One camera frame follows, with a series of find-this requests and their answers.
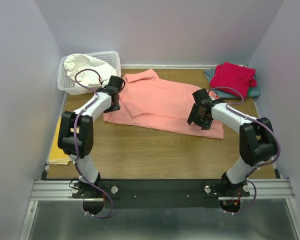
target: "white plastic basket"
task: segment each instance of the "white plastic basket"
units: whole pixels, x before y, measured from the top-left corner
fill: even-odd
[[[103,51],[103,52],[93,52],[93,53],[85,53],[85,54],[107,62],[114,69],[116,69],[117,75],[121,77],[120,58],[119,58],[119,54],[116,51]],[[66,91],[70,95],[91,93],[91,91],[89,91],[88,89],[85,89],[81,86],[75,86],[75,81],[73,81],[70,77],[67,76],[67,70],[65,70],[64,67],[64,62],[66,58],[67,56],[63,57],[60,60],[58,76],[56,79],[58,89],[62,91]],[[97,90],[100,87],[101,87],[100,84],[89,85],[89,88],[92,88],[94,90]]]

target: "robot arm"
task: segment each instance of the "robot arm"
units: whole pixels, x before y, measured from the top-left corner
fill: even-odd
[[[94,122],[102,113],[120,109],[119,92],[123,89],[123,84],[122,78],[111,76],[108,85],[99,88],[97,95],[93,95],[86,104],[73,112],[65,111],[61,116],[58,147],[74,162],[77,161],[80,172],[91,183],[96,183],[100,177],[90,154],[94,145]],[[75,119],[81,112],[83,113],[74,129]],[[79,156],[76,155],[74,131],[78,136]]]
[[[195,103],[187,120],[189,125],[193,122],[203,130],[208,130],[215,119],[239,134],[240,157],[234,166],[222,176],[228,188],[242,185],[246,181],[246,176],[257,165],[277,154],[278,146],[275,139],[258,124],[260,122],[273,131],[269,119],[265,117],[257,119],[243,114],[223,100],[211,98],[204,88],[194,92],[193,98]]]

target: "wooden table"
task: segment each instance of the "wooden table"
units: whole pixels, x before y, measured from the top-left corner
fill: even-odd
[[[122,75],[145,69],[122,69]],[[201,69],[156,69],[161,79],[188,83],[209,89]],[[69,95],[65,111],[86,103],[92,94]],[[252,98],[234,108],[257,116]],[[102,178],[109,179],[207,179],[220,178],[239,157],[239,135],[223,125],[224,139],[188,136],[143,127],[103,122],[94,123],[94,164]],[[72,179],[78,174],[72,163],[51,165],[47,178]],[[251,178],[273,179],[272,165],[262,167]]]

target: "yellow cloth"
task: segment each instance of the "yellow cloth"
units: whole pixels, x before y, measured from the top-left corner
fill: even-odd
[[[52,165],[68,165],[71,159],[64,151],[58,148],[58,136],[60,129],[61,117],[59,117],[58,123],[56,125],[56,129],[54,132],[54,137],[52,141],[52,146],[48,158],[48,163]]]

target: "white wall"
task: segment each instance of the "white wall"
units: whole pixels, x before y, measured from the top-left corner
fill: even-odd
[[[262,116],[271,119],[282,145],[277,162],[290,177],[300,210],[300,0],[286,0],[254,53]]]
[[[33,0],[0,0],[0,240],[18,239],[63,93],[62,54]]]
[[[64,55],[122,64],[249,63],[283,0],[36,0]]]

